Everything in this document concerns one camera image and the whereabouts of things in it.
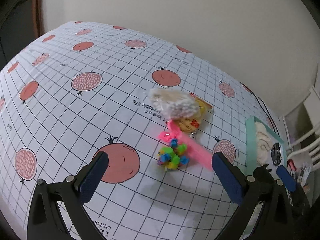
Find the cream lace scrunchie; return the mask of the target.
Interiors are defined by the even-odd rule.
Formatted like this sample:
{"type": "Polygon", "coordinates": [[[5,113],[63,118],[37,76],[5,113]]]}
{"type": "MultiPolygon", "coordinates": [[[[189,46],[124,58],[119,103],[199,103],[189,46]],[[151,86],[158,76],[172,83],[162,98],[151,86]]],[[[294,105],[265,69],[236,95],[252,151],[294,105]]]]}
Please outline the cream lace scrunchie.
{"type": "Polygon", "coordinates": [[[257,163],[261,166],[265,165],[268,161],[268,154],[272,149],[273,143],[268,136],[266,127],[260,123],[255,123],[256,130],[256,143],[257,143],[257,163]]]}

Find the mint green shallow box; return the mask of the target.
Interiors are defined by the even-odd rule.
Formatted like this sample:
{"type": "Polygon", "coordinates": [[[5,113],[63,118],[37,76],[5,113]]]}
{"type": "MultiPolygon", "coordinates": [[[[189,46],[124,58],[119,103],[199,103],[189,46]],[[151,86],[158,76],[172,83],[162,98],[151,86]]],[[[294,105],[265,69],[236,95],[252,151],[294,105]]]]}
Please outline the mint green shallow box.
{"type": "Polygon", "coordinates": [[[266,135],[270,138],[272,144],[279,144],[280,147],[280,164],[274,165],[273,159],[271,157],[271,150],[268,151],[266,163],[268,164],[267,169],[271,169],[270,175],[274,180],[278,180],[279,177],[276,174],[276,170],[278,166],[287,167],[287,154],[285,151],[285,142],[280,138],[272,129],[270,129],[263,121],[261,121],[256,116],[251,116],[245,122],[246,124],[246,165],[244,174],[246,176],[252,176],[253,171],[260,167],[261,165],[257,161],[258,157],[258,139],[257,139],[257,129],[256,123],[261,123],[264,127],[266,135]]]}

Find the colourful bead toy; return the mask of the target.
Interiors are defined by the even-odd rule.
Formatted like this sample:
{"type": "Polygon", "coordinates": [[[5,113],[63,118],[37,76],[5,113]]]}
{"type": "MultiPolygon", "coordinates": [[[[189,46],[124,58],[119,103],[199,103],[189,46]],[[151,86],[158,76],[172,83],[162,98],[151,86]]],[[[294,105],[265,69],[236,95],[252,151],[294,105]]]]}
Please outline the colourful bead toy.
{"type": "Polygon", "coordinates": [[[162,147],[158,152],[157,165],[163,166],[165,170],[176,170],[189,163],[186,155],[187,145],[179,143],[176,138],[171,139],[168,146],[162,147]]]}

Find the pink hair roller clip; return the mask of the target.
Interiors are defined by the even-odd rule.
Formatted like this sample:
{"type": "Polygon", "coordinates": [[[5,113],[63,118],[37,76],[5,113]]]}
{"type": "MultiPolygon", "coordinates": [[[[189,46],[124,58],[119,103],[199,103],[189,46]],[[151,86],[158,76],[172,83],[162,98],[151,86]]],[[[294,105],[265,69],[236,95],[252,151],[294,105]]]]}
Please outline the pink hair roller clip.
{"type": "Polygon", "coordinates": [[[212,154],[208,152],[201,144],[196,142],[195,139],[190,137],[187,133],[180,130],[173,120],[167,122],[168,131],[163,131],[159,134],[159,139],[170,143],[172,139],[177,139],[179,144],[186,144],[187,157],[199,163],[202,167],[212,171],[212,154]]]}

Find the black toy car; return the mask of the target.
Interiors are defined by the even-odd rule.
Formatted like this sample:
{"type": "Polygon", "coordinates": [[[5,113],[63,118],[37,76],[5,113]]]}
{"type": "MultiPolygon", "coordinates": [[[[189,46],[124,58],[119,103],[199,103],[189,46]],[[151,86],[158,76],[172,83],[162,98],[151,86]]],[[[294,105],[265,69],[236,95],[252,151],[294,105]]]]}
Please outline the black toy car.
{"type": "Polygon", "coordinates": [[[276,142],[271,148],[271,158],[274,166],[280,165],[282,160],[280,143],[276,142]]]}

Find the white shelf unit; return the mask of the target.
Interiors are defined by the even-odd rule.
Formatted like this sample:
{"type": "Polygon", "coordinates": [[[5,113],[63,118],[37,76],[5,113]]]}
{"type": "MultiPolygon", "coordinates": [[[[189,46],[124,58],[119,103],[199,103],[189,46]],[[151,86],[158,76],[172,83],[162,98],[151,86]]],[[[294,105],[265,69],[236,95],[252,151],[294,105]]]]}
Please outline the white shelf unit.
{"type": "Polygon", "coordinates": [[[289,160],[310,163],[319,169],[319,92],[311,86],[303,100],[282,116],[289,160]]]}

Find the bag of white beads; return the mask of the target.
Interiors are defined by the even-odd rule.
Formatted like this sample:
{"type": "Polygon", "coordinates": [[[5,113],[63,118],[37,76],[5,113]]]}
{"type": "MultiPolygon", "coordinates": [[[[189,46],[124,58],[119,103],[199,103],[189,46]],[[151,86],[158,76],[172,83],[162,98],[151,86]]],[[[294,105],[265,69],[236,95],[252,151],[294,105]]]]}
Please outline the bag of white beads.
{"type": "Polygon", "coordinates": [[[152,88],[148,92],[150,104],[167,120],[198,118],[200,106],[188,93],[171,88],[152,88]]]}

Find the dark wooden cabinet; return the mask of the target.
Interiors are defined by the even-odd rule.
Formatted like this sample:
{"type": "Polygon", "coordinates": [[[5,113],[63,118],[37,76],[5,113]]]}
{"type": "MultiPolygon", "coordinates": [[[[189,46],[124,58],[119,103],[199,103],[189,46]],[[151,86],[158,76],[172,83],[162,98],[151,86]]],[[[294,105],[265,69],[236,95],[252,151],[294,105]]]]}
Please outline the dark wooden cabinet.
{"type": "Polygon", "coordinates": [[[1,27],[1,67],[44,34],[41,0],[17,5],[1,27]]]}

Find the pomegranate grid tablecloth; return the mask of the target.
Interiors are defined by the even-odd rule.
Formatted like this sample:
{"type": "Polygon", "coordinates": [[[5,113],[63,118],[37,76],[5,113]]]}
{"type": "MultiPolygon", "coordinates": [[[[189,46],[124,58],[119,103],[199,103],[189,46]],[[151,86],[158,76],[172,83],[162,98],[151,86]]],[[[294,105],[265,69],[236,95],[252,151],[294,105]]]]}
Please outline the pomegranate grid tablecloth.
{"type": "Polygon", "coordinates": [[[279,135],[280,117],[257,93],[189,50],[115,25],[68,22],[31,42],[1,70],[1,211],[20,239],[38,179],[61,182],[98,150],[118,161],[85,208],[106,239],[212,239],[235,211],[218,177],[191,161],[157,165],[167,126],[146,96],[155,87],[210,105],[198,143],[246,164],[245,121],[279,135]]]}

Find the yellow rice cracker packet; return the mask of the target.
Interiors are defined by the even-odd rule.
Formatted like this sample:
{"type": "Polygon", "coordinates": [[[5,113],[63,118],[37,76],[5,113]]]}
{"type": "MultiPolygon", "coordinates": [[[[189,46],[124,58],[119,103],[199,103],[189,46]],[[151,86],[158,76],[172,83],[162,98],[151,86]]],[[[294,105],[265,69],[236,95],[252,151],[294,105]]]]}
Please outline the yellow rice cracker packet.
{"type": "Polygon", "coordinates": [[[189,93],[189,95],[194,98],[195,102],[199,105],[200,112],[187,119],[175,120],[174,123],[180,128],[182,132],[195,134],[199,129],[204,116],[209,110],[213,109],[213,106],[204,101],[202,98],[199,98],[194,93],[189,93]]]}

